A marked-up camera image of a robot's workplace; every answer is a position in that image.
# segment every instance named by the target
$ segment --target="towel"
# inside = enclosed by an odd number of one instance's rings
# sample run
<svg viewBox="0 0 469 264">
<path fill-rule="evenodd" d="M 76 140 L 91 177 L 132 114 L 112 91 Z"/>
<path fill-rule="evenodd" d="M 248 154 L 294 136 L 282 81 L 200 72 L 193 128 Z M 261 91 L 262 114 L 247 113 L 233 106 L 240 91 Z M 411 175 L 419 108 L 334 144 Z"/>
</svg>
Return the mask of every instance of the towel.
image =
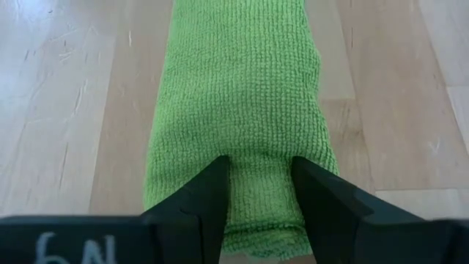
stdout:
<svg viewBox="0 0 469 264">
<path fill-rule="evenodd" d="M 228 155 L 223 252 L 281 260 L 308 254 L 292 157 L 338 173 L 318 106 L 319 72 L 304 0 L 175 0 L 145 208 Z"/>
</svg>

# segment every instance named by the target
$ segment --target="rolled towel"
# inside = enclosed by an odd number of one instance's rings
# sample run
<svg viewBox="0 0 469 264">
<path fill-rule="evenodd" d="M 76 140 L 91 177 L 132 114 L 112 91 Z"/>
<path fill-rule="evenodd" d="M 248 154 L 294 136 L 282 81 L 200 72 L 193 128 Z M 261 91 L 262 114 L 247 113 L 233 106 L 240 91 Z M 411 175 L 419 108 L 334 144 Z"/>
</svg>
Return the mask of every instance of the rolled towel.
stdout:
<svg viewBox="0 0 469 264">
<path fill-rule="evenodd" d="M 175 0 L 145 207 L 228 155 L 223 251 L 279 259 L 308 254 L 292 157 L 338 173 L 318 107 L 319 72 L 304 0 Z"/>
</svg>

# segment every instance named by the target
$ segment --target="green microfiber towel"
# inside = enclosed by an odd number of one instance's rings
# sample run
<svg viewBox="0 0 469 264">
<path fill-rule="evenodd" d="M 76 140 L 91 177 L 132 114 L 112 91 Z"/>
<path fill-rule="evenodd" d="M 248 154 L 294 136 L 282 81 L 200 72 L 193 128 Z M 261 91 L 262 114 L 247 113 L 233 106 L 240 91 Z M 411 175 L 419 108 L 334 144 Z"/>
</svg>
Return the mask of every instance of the green microfiber towel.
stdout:
<svg viewBox="0 0 469 264">
<path fill-rule="evenodd" d="M 228 155 L 223 251 L 308 254 L 289 167 L 300 155 L 337 173 L 317 102 L 319 71 L 304 0 L 175 0 L 145 207 Z"/>
</svg>

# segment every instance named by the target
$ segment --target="wooden floor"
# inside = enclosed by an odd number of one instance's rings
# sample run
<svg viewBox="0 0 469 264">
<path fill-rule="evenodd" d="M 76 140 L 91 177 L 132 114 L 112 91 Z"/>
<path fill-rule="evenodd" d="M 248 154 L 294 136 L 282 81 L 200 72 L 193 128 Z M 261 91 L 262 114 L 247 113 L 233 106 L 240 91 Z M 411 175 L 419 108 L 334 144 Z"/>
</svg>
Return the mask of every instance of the wooden floor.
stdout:
<svg viewBox="0 0 469 264">
<path fill-rule="evenodd" d="M 469 1 L 306 4 L 341 175 L 469 217 Z M 0 1 L 0 215 L 142 212 L 171 5 Z"/>
</svg>

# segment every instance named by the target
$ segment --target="towel fabric texture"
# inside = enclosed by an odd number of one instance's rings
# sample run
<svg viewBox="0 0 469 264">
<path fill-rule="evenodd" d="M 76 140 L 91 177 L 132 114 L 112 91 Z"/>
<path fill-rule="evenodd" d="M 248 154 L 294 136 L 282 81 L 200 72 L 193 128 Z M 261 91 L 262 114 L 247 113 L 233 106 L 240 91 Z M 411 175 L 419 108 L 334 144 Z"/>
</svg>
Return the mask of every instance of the towel fabric texture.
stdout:
<svg viewBox="0 0 469 264">
<path fill-rule="evenodd" d="M 228 155 L 224 253 L 308 254 L 292 157 L 338 173 L 318 107 L 319 72 L 304 0 L 175 0 L 145 207 Z"/>
</svg>

